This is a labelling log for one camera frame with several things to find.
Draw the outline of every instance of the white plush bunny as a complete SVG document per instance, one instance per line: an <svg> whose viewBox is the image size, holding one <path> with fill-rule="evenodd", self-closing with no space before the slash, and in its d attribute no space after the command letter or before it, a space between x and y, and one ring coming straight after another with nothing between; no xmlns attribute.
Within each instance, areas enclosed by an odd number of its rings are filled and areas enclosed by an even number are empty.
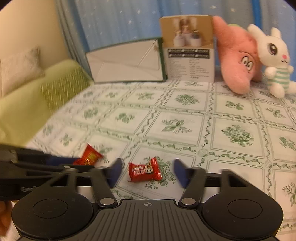
<svg viewBox="0 0 296 241"><path fill-rule="evenodd" d="M248 26L248 31L256 39L260 61L266 66L265 76L268 78L270 93L277 98L283 98L285 93L296 93L296 83L290 81L294 68L289 65L290 54L281 38L281 32L272 28L271 36L265 35L254 24Z"/></svg>

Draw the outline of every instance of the pillow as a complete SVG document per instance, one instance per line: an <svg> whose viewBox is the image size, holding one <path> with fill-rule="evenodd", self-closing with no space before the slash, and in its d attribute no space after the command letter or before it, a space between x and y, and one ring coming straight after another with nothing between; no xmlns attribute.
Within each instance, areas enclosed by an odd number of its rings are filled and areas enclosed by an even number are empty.
<svg viewBox="0 0 296 241"><path fill-rule="evenodd" d="M88 86L88 78L82 68L76 68L63 78L42 84L40 90L48 108L55 111Z"/></svg>
<svg viewBox="0 0 296 241"><path fill-rule="evenodd" d="M17 89L30 80L44 76L39 66L39 48L1 59L2 96Z"/></svg>

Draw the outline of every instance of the black circular pad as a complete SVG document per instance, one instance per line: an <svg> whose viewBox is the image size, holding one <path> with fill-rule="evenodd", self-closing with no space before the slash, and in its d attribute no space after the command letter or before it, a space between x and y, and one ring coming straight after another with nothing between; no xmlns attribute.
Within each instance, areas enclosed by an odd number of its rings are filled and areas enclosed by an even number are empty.
<svg viewBox="0 0 296 241"><path fill-rule="evenodd" d="M239 199L228 204L228 211L237 218L252 219L262 213L262 207L252 200Z"/></svg>
<svg viewBox="0 0 296 241"><path fill-rule="evenodd" d="M24 236L46 240L74 235L92 216L93 207L86 197L59 187L36 190L12 210L14 225Z"/></svg>
<svg viewBox="0 0 296 241"><path fill-rule="evenodd" d="M40 218L57 218L68 209L67 203L59 199L45 199L37 202L33 212Z"/></svg>
<svg viewBox="0 0 296 241"><path fill-rule="evenodd" d="M202 207L206 223L232 240L261 240L275 235L283 220L280 205L260 190L220 192Z"/></svg>

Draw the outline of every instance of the plush toy eye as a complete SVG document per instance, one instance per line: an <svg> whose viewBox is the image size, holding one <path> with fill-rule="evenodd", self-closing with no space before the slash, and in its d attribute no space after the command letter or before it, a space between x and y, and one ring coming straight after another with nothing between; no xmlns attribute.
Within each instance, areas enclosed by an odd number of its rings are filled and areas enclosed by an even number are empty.
<svg viewBox="0 0 296 241"><path fill-rule="evenodd" d="M267 48L270 54L277 55L277 47L274 44L268 44Z"/></svg>
<svg viewBox="0 0 296 241"><path fill-rule="evenodd" d="M252 61L247 63L247 70L250 71L254 66L254 63Z"/></svg>
<svg viewBox="0 0 296 241"><path fill-rule="evenodd" d="M249 57L248 56L244 56L241 60L241 63L243 63L245 66L247 66L249 62Z"/></svg>

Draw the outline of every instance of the cardboard box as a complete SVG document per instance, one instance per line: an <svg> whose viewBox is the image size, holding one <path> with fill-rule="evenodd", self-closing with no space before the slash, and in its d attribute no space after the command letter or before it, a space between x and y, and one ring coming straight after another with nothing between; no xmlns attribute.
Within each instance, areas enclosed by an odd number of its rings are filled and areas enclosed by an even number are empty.
<svg viewBox="0 0 296 241"><path fill-rule="evenodd" d="M170 79L214 82L214 30L210 15L160 18L163 51Z"/></svg>

